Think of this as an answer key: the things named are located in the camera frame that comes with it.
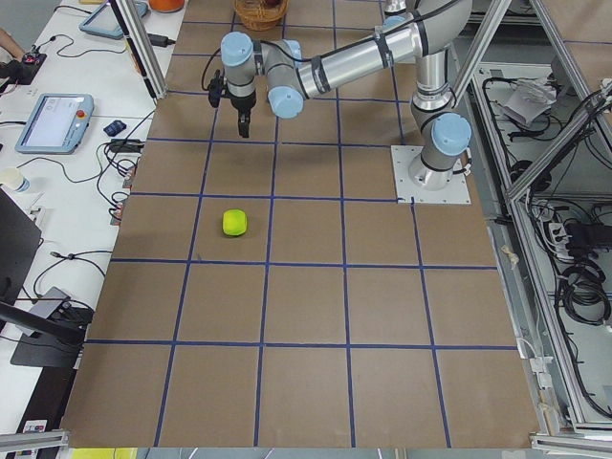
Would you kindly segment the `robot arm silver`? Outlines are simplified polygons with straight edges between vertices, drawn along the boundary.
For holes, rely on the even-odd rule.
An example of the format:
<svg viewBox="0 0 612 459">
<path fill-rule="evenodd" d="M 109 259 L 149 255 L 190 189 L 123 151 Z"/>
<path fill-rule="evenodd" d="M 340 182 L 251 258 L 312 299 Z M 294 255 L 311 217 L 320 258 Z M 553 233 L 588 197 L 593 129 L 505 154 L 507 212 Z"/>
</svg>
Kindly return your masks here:
<svg viewBox="0 0 612 459">
<path fill-rule="evenodd" d="M 460 92 L 448 82 L 448 48 L 466 26 L 471 7 L 470 0 L 419 1 L 415 9 L 388 18 L 365 38 L 309 58 L 302 57 L 294 40 L 265 41 L 228 33 L 219 50 L 223 67 L 208 84 L 208 102 L 218 107 L 221 99 L 228 99 L 237 112 L 239 134 L 246 138 L 258 76 L 267 79 L 273 113 L 293 119 L 306 99 L 412 58 L 416 90 L 411 112 L 425 144 L 408 173 L 415 186 L 441 190 L 471 138 L 469 122 L 454 110 Z"/>
</svg>

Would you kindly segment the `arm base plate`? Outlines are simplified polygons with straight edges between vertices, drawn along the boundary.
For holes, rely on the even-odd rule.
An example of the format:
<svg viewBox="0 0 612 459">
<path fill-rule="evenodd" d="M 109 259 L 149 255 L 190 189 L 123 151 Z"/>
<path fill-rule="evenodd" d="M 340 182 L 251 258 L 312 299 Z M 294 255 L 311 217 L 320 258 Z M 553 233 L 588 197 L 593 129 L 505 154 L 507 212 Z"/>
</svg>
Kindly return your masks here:
<svg viewBox="0 0 612 459">
<path fill-rule="evenodd" d="M 470 205 L 469 173 L 465 171 L 461 158 L 456 158 L 453 169 L 438 172 L 422 163 L 422 149 L 419 145 L 390 147 L 396 201 L 407 205 Z"/>
</svg>

